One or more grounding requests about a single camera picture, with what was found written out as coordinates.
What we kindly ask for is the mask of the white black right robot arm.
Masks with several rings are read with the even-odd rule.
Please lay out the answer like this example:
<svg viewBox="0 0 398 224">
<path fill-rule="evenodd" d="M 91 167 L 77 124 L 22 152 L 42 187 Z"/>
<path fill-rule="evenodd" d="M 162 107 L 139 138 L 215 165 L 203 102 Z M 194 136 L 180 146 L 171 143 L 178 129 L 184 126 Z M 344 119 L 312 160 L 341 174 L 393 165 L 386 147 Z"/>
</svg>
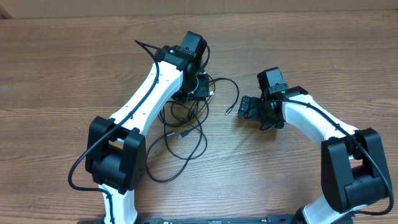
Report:
<svg viewBox="0 0 398 224">
<path fill-rule="evenodd" d="M 294 215 L 269 217 L 268 223 L 352 223 L 357 214 L 381 216 L 392 210 L 391 178 L 374 129 L 340 121 L 300 86 L 267 87 L 259 98 L 244 96 L 238 116 L 260 121 L 262 131 L 289 123 L 321 151 L 321 196 Z"/>
</svg>

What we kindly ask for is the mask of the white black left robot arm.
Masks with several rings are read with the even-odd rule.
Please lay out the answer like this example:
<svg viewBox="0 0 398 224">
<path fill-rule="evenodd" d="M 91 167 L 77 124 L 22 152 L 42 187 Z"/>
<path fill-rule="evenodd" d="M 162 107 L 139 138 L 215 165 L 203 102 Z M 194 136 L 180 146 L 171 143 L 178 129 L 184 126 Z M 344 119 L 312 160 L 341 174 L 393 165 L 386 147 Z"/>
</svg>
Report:
<svg viewBox="0 0 398 224">
<path fill-rule="evenodd" d="M 151 54 L 154 63 L 133 96 L 109 118 L 90 124 L 85 169 L 103 194 L 100 223 L 137 223 L 134 190 L 146 169 L 146 136 L 161 109 L 173 98 L 182 103 L 208 95 L 209 46 L 164 46 Z"/>
</svg>

